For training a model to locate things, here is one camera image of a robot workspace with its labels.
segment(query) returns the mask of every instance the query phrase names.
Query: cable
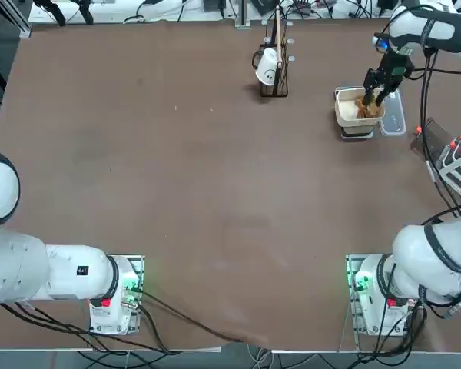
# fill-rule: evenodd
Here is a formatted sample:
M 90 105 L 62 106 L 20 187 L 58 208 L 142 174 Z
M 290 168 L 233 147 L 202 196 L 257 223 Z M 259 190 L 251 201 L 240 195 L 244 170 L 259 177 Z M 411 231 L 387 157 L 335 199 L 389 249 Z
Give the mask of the cable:
M 26 316 L 32 318 L 32 319 L 35 319 L 36 321 L 43 321 L 45 323 L 51 323 L 51 324 L 54 324 L 54 325 L 58 325 L 60 327 L 63 327 L 65 328 L 67 331 L 70 331 L 70 332 L 73 332 L 73 329 L 76 329 L 75 326 L 70 326 L 70 324 L 63 324 L 57 320 L 55 320 L 53 317 L 50 317 L 48 314 L 46 314 L 44 311 L 42 310 L 39 310 L 39 309 L 35 309 L 39 314 L 42 314 L 44 315 L 47 319 L 44 319 L 43 317 L 39 317 L 33 313 L 30 313 L 29 311 L 27 311 L 21 304 L 19 303 L 15 303 L 15 306 L 17 306 L 17 308 L 22 311 L 22 313 L 24 313 Z M 97 347 L 95 347 L 89 340 L 85 339 L 84 337 L 82 337 L 80 335 L 80 333 L 76 334 L 74 333 L 78 338 L 80 338 L 81 340 L 83 340 L 88 346 L 90 346 L 92 349 L 94 349 L 95 351 L 100 351 Z M 105 346 L 99 339 L 95 338 L 96 341 L 99 343 L 99 345 L 106 351 L 110 351 L 109 348 L 107 346 Z
M 93 360 L 87 367 L 85 367 L 85 369 L 90 369 L 96 364 L 102 365 L 103 363 L 101 363 L 101 360 L 104 359 L 105 357 L 108 357 L 109 355 L 111 355 L 111 352 L 101 355 L 98 359 Z
M 157 326 L 155 325 L 155 321 L 151 315 L 151 313 L 143 306 L 139 305 L 138 308 L 140 309 L 140 311 L 142 312 L 143 315 L 145 315 L 145 317 L 147 318 L 149 324 L 151 325 L 152 327 L 152 331 L 154 332 L 154 337 L 155 337 L 155 341 L 157 342 L 159 348 L 165 353 L 165 354 L 168 354 L 168 355 L 173 355 L 173 354 L 179 354 L 179 352 L 171 352 L 163 343 L 162 343 L 162 340 L 161 340 L 161 336 L 159 335 L 159 332 L 157 330 Z
M 315 358 L 316 356 L 317 356 L 317 354 L 312 354 L 309 357 L 306 357 L 304 360 L 299 361 L 297 364 L 289 365 L 288 367 L 284 367 L 284 369 L 293 369 L 295 367 L 299 367 L 300 365 L 303 365 L 303 364 L 307 363 L 308 361 Z
M 287 10 L 285 11 L 285 19 L 287 19 L 287 15 L 289 14 L 289 11 L 295 6 L 295 8 L 297 9 L 297 12 L 299 13 L 300 17 L 302 19 L 304 19 L 304 14 L 302 14 L 302 11 L 300 10 L 299 8 L 299 5 L 297 5 L 297 2 L 296 0 L 292 0 L 292 5 L 289 5 L 287 7 Z
M 247 353 L 251 357 L 251 360 L 254 362 L 253 366 L 251 369 L 258 368 L 261 369 L 261 365 L 270 357 L 270 364 L 268 365 L 268 369 L 272 367 L 274 364 L 274 353 L 272 350 L 267 350 L 265 348 L 260 348 L 258 349 L 258 352 L 256 354 L 256 357 L 253 356 L 251 353 L 250 345 L 247 345 Z
M 226 341 L 229 341 L 229 342 L 242 342 L 242 340 L 232 338 L 232 337 L 229 337 L 229 336 L 227 336 L 225 334 L 222 334 L 222 333 L 219 333 L 217 331 L 214 331 L 213 329 L 207 327 L 206 325 L 200 323 L 199 321 L 196 321 L 196 320 L 188 317 L 187 315 L 181 313 L 180 311 L 178 311 L 178 310 L 174 309 L 173 307 L 171 307 L 170 305 L 166 304 L 165 302 L 163 302 L 159 298 L 156 298 L 154 295 L 149 294 L 148 292 L 145 292 L 145 291 L 141 290 L 140 288 L 132 288 L 131 290 L 134 291 L 134 292 L 142 293 L 143 295 L 147 296 L 151 300 L 154 300 L 155 302 L 157 302 L 159 305 L 162 305 L 163 307 L 167 308 L 169 311 L 175 313 L 180 319 L 183 319 L 184 321 L 186 321 L 188 323 L 191 323 L 191 324 L 199 327 L 200 329 L 203 329 L 204 331 L 214 335 L 215 337 L 218 337 L 220 339 L 223 339 L 223 340 L 226 340 Z
M 436 69 L 436 68 L 429 68 L 429 71 L 434 71 L 437 73 L 446 73 L 448 75 L 461 75 L 461 71 L 448 71 L 446 69 Z M 415 68 L 413 71 L 425 71 L 425 68 Z
M 324 18 L 321 16 L 321 14 L 318 13 L 318 12 L 316 12 L 314 9 L 311 9 L 310 12 L 313 13 L 313 14 L 315 14 L 315 15 L 317 15 L 320 19 L 324 19 Z
M 183 0 L 183 3 L 181 5 L 181 11 L 179 12 L 179 16 L 177 17 L 178 22 L 181 20 L 181 17 L 183 16 L 183 10 L 184 10 L 185 5 L 186 5 L 186 0 Z
M 454 203 L 454 205 L 457 206 L 458 202 L 454 198 L 451 191 L 449 190 L 449 187 L 447 186 L 446 182 L 443 180 L 443 177 L 440 174 L 440 171 L 436 166 L 436 162 L 434 161 L 434 159 L 432 157 L 432 153 L 430 152 L 429 145 L 428 145 L 427 140 L 426 140 L 427 99 L 428 99 L 428 94 L 429 94 L 429 84 L 430 84 L 430 80 L 432 78 L 432 73 L 433 73 L 433 71 L 429 71 L 428 76 L 427 76 L 427 71 L 428 71 L 429 68 L 433 69 L 434 65 L 436 64 L 438 54 L 439 53 L 437 51 L 433 54 L 433 60 L 432 60 L 431 66 L 429 66 L 431 56 L 430 55 L 426 56 L 426 63 L 425 63 L 425 69 L 426 70 L 423 73 L 422 93 L 420 94 L 420 127 L 422 129 L 422 131 L 421 131 L 422 144 L 423 144 L 423 147 L 424 147 L 424 154 L 425 154 L 426 160 L 429 161 L 430 165 L 432 166 L 432 169 L 436 172 L 437 177 L 440 180 L 440 183 L 442 184 L 442 186 L 446 190 L 447 194 L 449 195 L 449 197 L 452 200 L 452 202 Z M 447 207 L 451 208 L 449 206 L 449 202 L 446 200 L 445 196 L 443 196 L 441 191 L 439 192 L 439 194 L 441 195 L 441 198 L 444 200 L 444 202 L 447 204 Z M 453 216 L 455 218 L 457 218 L 457 215 L 456 215 L 455 212 L 453 212 Z
M 448 214 L 452 211 L 457 211 L 457 210 L 461 210 L 461 204 L 459 204 L 458 206 L 455 206 L 453 208 L 450 208 L 450 209 L 446 209 L 446 210 L 442 210 L 440 212 L 438 212 L 437 214 L 433 215 L 432 217 L 428 218 L 426 221 L 424 221 L 422 223 L 422 225 L 425 225 L 425 224 L 428 224 L 428 223 L 432 223 L 435 219 L 437 218 L 440 218 L 442 217 L 443 215 L 445 214 Z
M 67 24 L 78 14 L 79 11 L 80 11 L 80 8 L 77 9 L 77 11 L 73 14 L 73 16 L 71 16 L 71 17 L 65 22 L 65 24 L 67 25 Z
M 336 369 L 328 360 L 324 358 L 322 354 L 318 354 L 318 356 L 327 364 L 328 367 L 330 367 L 331 369 Z
M 232 9 L 232 12 L 234 13 L 234 17 L 237 19 L 237 13 L 234 10 L 234 6 L 232 5 L 232 0 L 229 0 L 229 4 L 230 4 L 230 9 Z
M 362 4 L 358 3 L 358 2 L 353 2 L 352 0 L 345 0 L 346 2 L 349 2 L 350 4 L 354 4 L 356 7 L 357 7 L 357 11 L 359 11 L 359 9 L 362 9 L 362 12 L 363 14 L 366 15 L 366 18 L 372 18 L 372 14 L 369 15 L 369 12 L 367 11 L 367 9 L 365 9 Z
M 77 351 L 77 353 L 82 356 L 84 359 L 87 359 L 89 360 L 92 364 L 91 365 L 96 365 L 96 364 L 99 364 L 103 367 L 109 367 L 111 369 L 137 369 L 139 367 L 147 367 L 147 366 L 151 366 L 153 363 L 156 363 L 164 358 L 166 358 L 167 354 L 164 354 L 162 355 L 161 357 L 158 357 L 157 359 L 154 359 L 152 361 L 146 361 L 144 358 L 142 358 L 140 355 L 134 353 L 134 352 L 130 352 L 130 356 L 133 356 L 133 357 L 136 357 L 138 360 L 141 360 L 143 362 L 143 364 L 138 364 L 138 365 L 130 365 L 130 366 L 127 366 L 125 367 L 124 365 L 123 366 L 117 366 L 117 365 L 110 365 L 110 364 L 105 364 L 105 363 L 102 363 L 101 360 L 109 355 L 112 355 L 114 354 L 113 352 L 108 352 L 106 355 L 102 355 L 101 357 L 97 358 L 97 359 L 94 359 L 92 357 L 89 357 L 85 354 L 83 354 L 81 351 Z
M 55 326 L 51 326 L 51 325 L 48 325 L 48 324 L 43 324 L 43 323 L 40 323 L 38 321 L 34 321 L 32 319 L 29 319 L 27 317 L 24 317 L 23 315 L 21 315 L 20 313 L 18 313 L 17 311 L 15 311 L 14 309 L 12 309 L 11 307 L 5 305 L 5 304 L 0 304 L 0 306 L 2 308 L 4 308 L 6 311 L 8 311 L 10 314 L 16 316 L 17 318 L 21 319 L 22 321 L 25 321 L 26 323 L 30 323 L 30 324 L 33 324 L 33 325 L 36 325 L 38 327 L 43 327 L 43 328 L 46 328 L 46 329 L 49 329 L 50 331 L 57 331 L 57 332 L 60 332 L 60 333 L 66 333 L 66 334 L 75 334 L 75 332 L 71 332 L 69 331 L 68 329 L 61 329 L 61 328 L 58 328 L 58 327 L 55 327 Z M 116 336 L 108 336 L 108 335 L 105 335 L 105 334 L 100 334 L 100 333 L 97 333 L 97 332 L 89 332 L 89 331 L 85 331 L 79 327 L 76 327 L 74 326 L 73 324 L 65 324 L 67 327 L 72 327 L 74 328 L 75 330 L 78 331 L 78 334 L 83 334 L 83 335 L 88 335 L 90 337 L 102 337 L 102 338 L 105 338 L 105 339 L 108 339 L 108 340 L 113 340 L 113 341 L 117 341 L 117 342 L 122 342 L 124 344 L 131 344 L 133 346 L 137 346 L 137 347 L 142 347 L 142 348 L 146 348 L 148 350 L 153 350 L 153 351 L 157 351 L 161 354 L 164 354 L 164 352 L 162 350 L 159 350 L 158 348 L 155 348 L 155 347 L 152 347 L 152 346 L 148 346 L 146 344 L 140 344 L 138 342 L 133 342 L 133 341 L 129 341 L 129 340 L 125 340 L 123 338 L 119 338 L 119 337 L 116 337 Z
M 328 14 L 330 15 L 330 18 L 333 19 L 333 15 L 331 14 L 330 7 L 329 7 L 328 4 L 326 3 L 326 0 L 323 0 L 323 3 L 324 3 L 324 6 L 326 6 L 326 11 L 327 11 Z
M 28 312 L 28 311 L 27 311 L 24 307 L 22 307 L 19 303 L 15 303 L 15 305 L 16 305 L 16 306 L 19 308 L 19 310 L 21 310 L 24 314 L 26 314 L 26 315 L 29 316 L 29 317 L 34 318 L 34 319 L 37 320 L 37 321 L 44 321 L 44 322 L 48 322 L 48 323 L 51 323 L 51 324 L 56 324 L 56 325 L 60 325 L 60 326 L 64 327 L 65 329 L 67 329 L 68 332 L 70 332 L 70 333 L 72 333 L 72 334 L 75 334 L 77 337 L 81 338 L 84 342 L 87 343 L 88 346 L 91 346 L 95 351 L 99 351 L 99 349 L 96 348 L 91 342 L 89 342 L 88 340 L 86 340 L 85 338 L 83 338 L 83 337 L 81 336 L 81 334 L 87 334 L 87 335 L 91 336 L 91 332 L 84 331 L 84 330 L 82 330 L 81 328 L 74 326 L 73 324 L 64 324 L 64 323 L 61 323 L 60 321 L 54 319 L 52 316 L 50 316 L 49 314 L 46 314 L 44 311 L 42 311 L 42 310 L 40 310 L 40 309 L 35 308 L 35 310 L 36 310 L 38 313 L 43 314 L 43 315 L 46 317 L 46 319 L 44 319 L 44 318 L 42 318 L 42 317 L 38 317 L 37 315 Z M 97 337 L 94 336 L 93 338 L 94 338 L 94 339 L 95 339 L 95 340 L 96 340 L 96 341 L 107 351 L 107 352 L 106 352 L 106 351 L 101 351 L 101 352 L 105 352 L 106 354 L 103 355 L 103 356 L 101 356 L 101 357 L 100 357 L 99 359 L 97 359 L 97 360 L 91 359 L 91 358 L 89 358 L 89 357 L 85 357 L 85 356 L 82 355 L 80 352 L 79 352 L 79 354 L 80 354 L 81 356 L 84 356 L 85 358 L 87 358 L 87 359 L 89 359 L 89 360 L 95 361 L 95 362 L 93 362 L 93 364 L 99 363 L 99 364 L 101 364 L 101 365 L 103 365 L 103 366 L 113 367 L 113 366 L 108 366 L 107 364 L 101 363 L 100 361 L 101 361 L 103 358 L 107 357 L 108 355 L 111 355 L 111 354 L 120 355 L 120 353 L 117 352 L 117 351 L 111 351 L 111 350 L 109 350 L 105 345 L 102 344 L 102 342 L 101 342 Z M 133 369 L 133 368 L 144 367 L 144 366 L 149 366 L 149 367 L 150 367 L 152 363 L 154 363 L 154 362 L 156 362 L 156 361 L 159 361 L 159 360 L 163 359 L 164 357 L 167 357 L 167 356 L 170 356 L 170 355 L 171 355 L 171 356 L 174 356 L 174 355 L 178 355 L 178 354 L 180 354 L 180 353 L 181 353 L 181 352 L 164 353 L 163 356 L 161 356 L 161 357 L 159 357 L 159 358 L 157 358 L 157 359 L 155 359 L 155 360 L 153 360 L 153 361 L 151 361 L 151 362 L 146 361 L 144 358 L 140 357 L 140 356 L 137 355 L 136 353 L 131 353 L 133 356 L 135 356 L 135 357 L 136 357 L 139 361 L 141 361 L 143 364 L 141 364 L 141 365 L 136 365 L 136 366 L 133 366 L 133 367 L 130 367 L 130 368 Z

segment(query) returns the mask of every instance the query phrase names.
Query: brown table surface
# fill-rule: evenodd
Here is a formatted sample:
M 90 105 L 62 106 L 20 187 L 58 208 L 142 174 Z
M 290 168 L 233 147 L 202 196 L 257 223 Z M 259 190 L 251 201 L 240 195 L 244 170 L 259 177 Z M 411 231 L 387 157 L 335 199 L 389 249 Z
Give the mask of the brown table surface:
M 0 150 L 22 180 L 7 227 L 145 254 L 150 291 L 244 341 L 338 350 L 345 255 L 390 251 L 404 224 L 444 208 L 410 134 L 338 138 L 333 90 L 378 66 L 370 39 L 384 24 L 296 22 L 290 95 L 266 102 L 250 63 L 258 25 L 35 27 L 20 42 L 0 114 Z M 419 82 L 404 83 L 403 103 L 410 132 Z M 461 131 L 460 76 L 434 76 L 429 115 Z M 82 305 L 40 304 L 86 326 Z M 157 309 L 154 317 L 169 347 L 223 344 Z M 154 344 L 142 328 L 131 339 Z M 0 348 L 85 347 L 1 308 L 0 331 Z M 342 350 L 353 350 L 350 319 L 345 336 Z M 430 315 L 417 349 L 461 351 L 461 316 Z

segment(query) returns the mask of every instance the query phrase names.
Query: metal bracket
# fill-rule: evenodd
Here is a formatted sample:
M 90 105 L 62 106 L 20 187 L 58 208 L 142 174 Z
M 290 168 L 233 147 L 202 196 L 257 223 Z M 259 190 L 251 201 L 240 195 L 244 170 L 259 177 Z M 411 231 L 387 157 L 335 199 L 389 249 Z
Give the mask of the metal bracket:
M 363 321 L 362 307 L 360 306 L 357 293 L 354 289 L 355 285 L 355 274 L 359 271 L 362 262 L 368 254 L 348 254 L 347 255 L 347 280 L 348 280 L 348 291 L 350 293 L 350 311 L 352 313 L 353 322 L 353 336 L 355 338 L 355 347 L 360 351 L 360 339 L 359 333 L 366 331 L 366 326 Z
M 237 10 L 237 18 L 234 20 L 236 29 L 250 29 L 251 23 L 247 19 L 247 3 L 248 0 L 239 0 L 239 9 Z
M 31 25 L 12 0 L 0 0 L 0 8 L 6 18 L 19 29 L 20 38 L 29 38 L 31 36 Z

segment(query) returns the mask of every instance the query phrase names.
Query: white mug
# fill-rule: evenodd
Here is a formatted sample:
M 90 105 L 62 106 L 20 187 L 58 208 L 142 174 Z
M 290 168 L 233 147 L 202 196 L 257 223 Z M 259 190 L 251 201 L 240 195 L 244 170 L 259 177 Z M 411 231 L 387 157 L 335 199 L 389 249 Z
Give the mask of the white mug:
M 256 76 L 266 86 L 273 86 L 277 70 L 278 54 L 274 48 L 265 48 L 260 63 L 256 69 Z

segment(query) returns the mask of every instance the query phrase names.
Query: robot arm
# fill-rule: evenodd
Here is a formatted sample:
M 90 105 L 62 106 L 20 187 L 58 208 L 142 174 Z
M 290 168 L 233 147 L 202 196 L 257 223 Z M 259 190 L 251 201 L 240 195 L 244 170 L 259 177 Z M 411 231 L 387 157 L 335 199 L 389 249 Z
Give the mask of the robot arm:
M 380 106 L 384 98 L 411 75 L 410 55 L 415 49 L 442 50 L 461 58 L 461 13 L 450 0 L 404 0 L 391 17 L 389 34 L 374 36 L 376 49 L 384 56 L 380 66 L 369 69 L 366 74 L 363 103 L 368 105 L 373 99 L 373 90 L 383 86 L 376 98 L 376 105 Z

